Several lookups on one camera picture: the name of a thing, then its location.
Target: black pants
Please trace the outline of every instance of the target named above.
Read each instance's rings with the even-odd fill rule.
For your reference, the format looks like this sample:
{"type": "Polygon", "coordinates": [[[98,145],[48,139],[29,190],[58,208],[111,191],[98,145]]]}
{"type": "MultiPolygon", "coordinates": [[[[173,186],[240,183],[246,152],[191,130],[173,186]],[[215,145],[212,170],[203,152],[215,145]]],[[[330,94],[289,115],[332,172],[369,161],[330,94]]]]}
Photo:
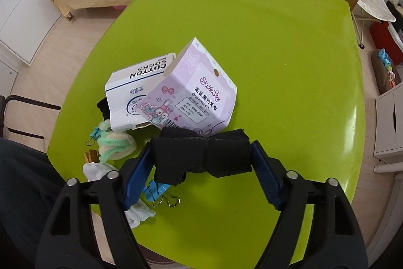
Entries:
{"type": "Polygon", "coordinates": [[[2,258],[15,258],[13,246],[4,248],[8,235],[28,264],[34,267],[42,231],[63,186],[63,178],[45,153],[0,138],[2,258]]]}

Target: red box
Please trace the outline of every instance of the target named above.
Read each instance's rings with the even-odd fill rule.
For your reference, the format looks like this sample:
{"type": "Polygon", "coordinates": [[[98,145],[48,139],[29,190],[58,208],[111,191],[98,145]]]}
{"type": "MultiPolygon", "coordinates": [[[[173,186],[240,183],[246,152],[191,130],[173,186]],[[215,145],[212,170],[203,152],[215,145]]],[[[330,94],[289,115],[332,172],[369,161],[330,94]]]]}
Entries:
{"type": "Polygon", "coordinates": [[[389,22],[375,22],[371,28],[371,35],[376,48],[384,48],[395,65],[403,62],[403,52],[394,42],[388,30],[389,22]]]}

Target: lime green tabletop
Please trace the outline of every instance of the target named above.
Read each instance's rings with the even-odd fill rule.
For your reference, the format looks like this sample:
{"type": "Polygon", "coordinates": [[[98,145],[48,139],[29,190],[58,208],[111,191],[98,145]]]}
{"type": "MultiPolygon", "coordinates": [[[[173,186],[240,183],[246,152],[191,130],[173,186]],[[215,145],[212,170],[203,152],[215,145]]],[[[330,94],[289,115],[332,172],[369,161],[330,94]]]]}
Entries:
{"type": "MultiPolygon", "coordinates": [[[[84,142],[102,121],[96,104],[112,72],[180,52],[197,37],[238,87],[228,129],[243,128],[269,156],[309,180],[337,178],[351,201],[365,135],[361,66],[344,0],[135,0],[84,63],[60,112],[49,158],[64,178],[82,173],[84,142]]],[[[159,130],[133,133],[138,149],[159,130]]],[[[111,162],[117,167],[123,161],[111,162]]],[[[133,230],[138,242],[196,269],[254,268],[279,213],[254,172],[188,174],[133,230]]],[[[293,260],[304,254],[308,207],[293,260]]]]}

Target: metal screw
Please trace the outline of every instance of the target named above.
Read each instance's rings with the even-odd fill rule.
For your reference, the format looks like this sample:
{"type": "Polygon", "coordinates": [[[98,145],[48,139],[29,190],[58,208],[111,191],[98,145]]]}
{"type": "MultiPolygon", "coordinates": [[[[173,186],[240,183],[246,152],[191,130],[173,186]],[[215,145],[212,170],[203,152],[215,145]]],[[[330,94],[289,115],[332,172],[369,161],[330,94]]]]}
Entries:
{"type": "Polygon", "coordinates": [[[117,177],[119,177],[119,172],[117,172],[117,171],[111,171],[108,173],[109,179],[116,179],[117,177]]]}
{"type": "Polygon", "coordinates": [[[295,171],[287,171],[286,175],[287,175],[287,177],[289,179],[297,179],[298,178],[298,174],[295,171]]]}
{"type": "Polygon", "coordinates": [[[77,184],[77,179],[76,178],[70,178],[68,181],[67,181],[67,186],[74,186],[75,184],[77,184]]]}
{"type": "Polygon", "coordinates": [[[331,185],[331,186],[337,186],[337,185],[339,184],[339,182],[338,182],[337,179],[335,179],[335,178],[330,178],[330,179],[328,180],[328,183],[329,183],[329,185],[331,185]]]}

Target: barcode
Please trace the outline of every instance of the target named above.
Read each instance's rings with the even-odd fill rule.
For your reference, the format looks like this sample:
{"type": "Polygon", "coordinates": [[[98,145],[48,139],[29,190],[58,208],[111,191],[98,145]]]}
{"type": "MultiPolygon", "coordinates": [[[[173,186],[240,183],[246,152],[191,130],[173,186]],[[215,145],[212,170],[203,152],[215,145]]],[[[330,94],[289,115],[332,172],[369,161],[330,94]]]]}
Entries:
{"type": "Polygon", "coordinates": [[[164,121],[161,122],[163,126],[168,128],[180,128],[175,122],[172,122],[170,119],[166,118],[164,121]]]}

